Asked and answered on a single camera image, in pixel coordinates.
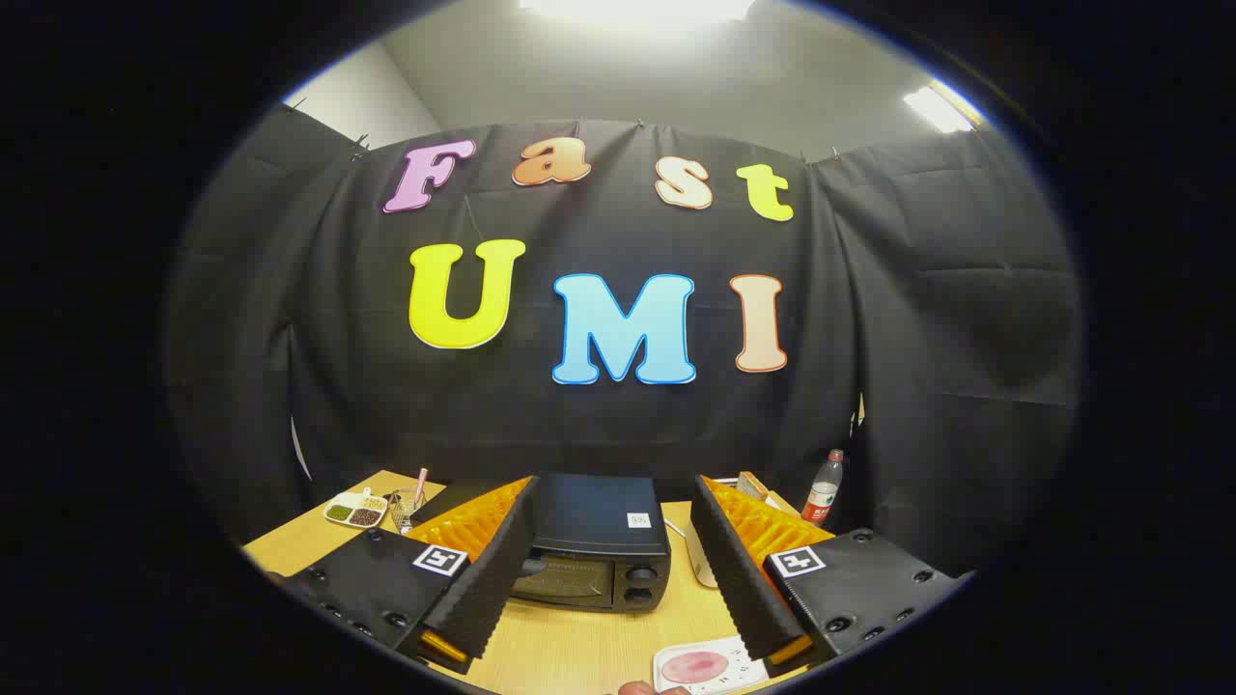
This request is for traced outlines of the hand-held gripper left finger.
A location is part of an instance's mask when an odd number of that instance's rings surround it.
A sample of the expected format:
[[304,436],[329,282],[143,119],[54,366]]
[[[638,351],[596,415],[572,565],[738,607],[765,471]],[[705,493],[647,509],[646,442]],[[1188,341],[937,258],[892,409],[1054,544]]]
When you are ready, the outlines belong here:
[[407,659],[459,674],[483,655],[534,538],[540,480],[519,479],[415,526],[371,528],[281,587]]

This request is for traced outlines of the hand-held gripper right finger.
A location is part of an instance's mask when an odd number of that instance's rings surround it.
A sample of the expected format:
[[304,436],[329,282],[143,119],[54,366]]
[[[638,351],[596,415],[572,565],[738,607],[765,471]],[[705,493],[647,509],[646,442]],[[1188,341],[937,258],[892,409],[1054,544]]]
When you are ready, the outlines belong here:
[[831,534],[705,476],[691,524],[747,654],[770,676],[886,641],[967,584],[874,531]]

